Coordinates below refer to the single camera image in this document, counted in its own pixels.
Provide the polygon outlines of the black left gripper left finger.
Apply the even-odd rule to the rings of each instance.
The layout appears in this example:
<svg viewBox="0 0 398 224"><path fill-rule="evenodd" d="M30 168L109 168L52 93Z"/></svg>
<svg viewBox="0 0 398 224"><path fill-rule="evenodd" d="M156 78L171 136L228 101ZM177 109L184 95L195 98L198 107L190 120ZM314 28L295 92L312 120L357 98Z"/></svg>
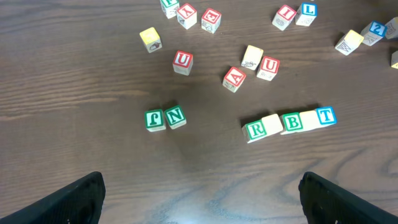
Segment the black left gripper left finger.
<svg viewBox="0 0 398 224"><path fill-rule="evenodd" d="M95 171L1 218L1 224L98 224L105 195L103 176Z"/></svg>

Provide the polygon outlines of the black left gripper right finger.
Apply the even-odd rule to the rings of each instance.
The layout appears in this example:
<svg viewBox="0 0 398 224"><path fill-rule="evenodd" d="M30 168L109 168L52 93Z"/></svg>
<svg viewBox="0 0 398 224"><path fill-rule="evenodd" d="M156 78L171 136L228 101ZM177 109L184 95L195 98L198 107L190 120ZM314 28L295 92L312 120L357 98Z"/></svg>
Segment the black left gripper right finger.
<svg viewBox="0 0 398 224"><path fill-rule="evenodd" d="M313 173L298 185L308 224L397 224L397 217Z"/></svg>

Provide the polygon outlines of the yellow O block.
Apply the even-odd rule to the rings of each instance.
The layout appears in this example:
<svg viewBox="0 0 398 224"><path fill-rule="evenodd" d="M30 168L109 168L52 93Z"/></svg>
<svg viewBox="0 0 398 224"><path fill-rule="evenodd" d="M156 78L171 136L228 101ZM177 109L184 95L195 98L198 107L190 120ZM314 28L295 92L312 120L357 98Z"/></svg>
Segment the yellow O block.
<svg viewBox="0 0 398 224"><path fill-rule="evenodd" d="M299 115L303 126L301 132L311 131L321 127L317 112L315 110L300 112Z"/></svg>

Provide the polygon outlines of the green B block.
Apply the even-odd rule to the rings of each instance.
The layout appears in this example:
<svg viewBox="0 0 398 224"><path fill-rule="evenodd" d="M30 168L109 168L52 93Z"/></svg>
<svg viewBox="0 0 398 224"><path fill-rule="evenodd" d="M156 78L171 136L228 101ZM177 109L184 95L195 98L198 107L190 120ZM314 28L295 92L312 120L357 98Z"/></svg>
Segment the green B block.
<svg viewBox="0 0 398 224"><path fill-rule="evenodd" d="M299 112L283 114L279 118L283 125L281 135L303 131L303 123Z"/></svg>

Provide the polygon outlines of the blue T block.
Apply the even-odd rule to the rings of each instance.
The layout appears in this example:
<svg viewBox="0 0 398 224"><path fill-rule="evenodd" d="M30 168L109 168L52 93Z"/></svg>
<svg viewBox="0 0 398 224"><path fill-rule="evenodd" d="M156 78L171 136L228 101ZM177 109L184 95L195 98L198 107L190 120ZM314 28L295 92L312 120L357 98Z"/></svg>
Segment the blue T block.
<svg viewBox="0 0 398 224"><path fill-rule="evenodd" d="M332 106L317 108L315 111L321 127L331 126L337 123L337 118Z"/></svg>

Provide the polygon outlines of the yellow O block placed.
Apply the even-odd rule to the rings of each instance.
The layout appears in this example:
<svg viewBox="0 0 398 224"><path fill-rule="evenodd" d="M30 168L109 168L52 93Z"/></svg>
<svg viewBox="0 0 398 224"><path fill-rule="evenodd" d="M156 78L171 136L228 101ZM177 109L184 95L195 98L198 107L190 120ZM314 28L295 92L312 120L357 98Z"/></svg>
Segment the yellow O block placed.
<svg viewBox="0 0 398 224"><path fill-rule="evenodd" d="M278 114L265 116L261 119L261 121L263 123L266 136L271 136L284 130Z"/></svg>

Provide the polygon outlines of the green R block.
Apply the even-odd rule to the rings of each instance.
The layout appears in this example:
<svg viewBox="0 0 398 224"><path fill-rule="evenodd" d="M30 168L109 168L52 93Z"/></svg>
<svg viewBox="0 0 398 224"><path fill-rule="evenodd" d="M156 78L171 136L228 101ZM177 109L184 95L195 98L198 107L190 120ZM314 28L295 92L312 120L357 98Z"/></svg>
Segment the green R block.
<svg viewBox="0 0 398 224"><path fill-rule="evenodd" d="M266 129L261 120L245 124L242 127L242 131L247 143L258 141L267 136Z"/></svg>

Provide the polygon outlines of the yellow block plain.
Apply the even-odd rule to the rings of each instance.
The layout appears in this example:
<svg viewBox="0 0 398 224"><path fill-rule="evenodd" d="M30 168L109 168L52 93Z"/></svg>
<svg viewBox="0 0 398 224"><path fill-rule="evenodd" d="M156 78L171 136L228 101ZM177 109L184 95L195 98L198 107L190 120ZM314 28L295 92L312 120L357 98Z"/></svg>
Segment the yellow block plain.
<svg viewBox="0 0 398 224"><path fill-rule="evenodd" d="M162 48L160 35L157 33L154 27L150 27L140 32L139 35L149 53L152 53Z"/></svg>

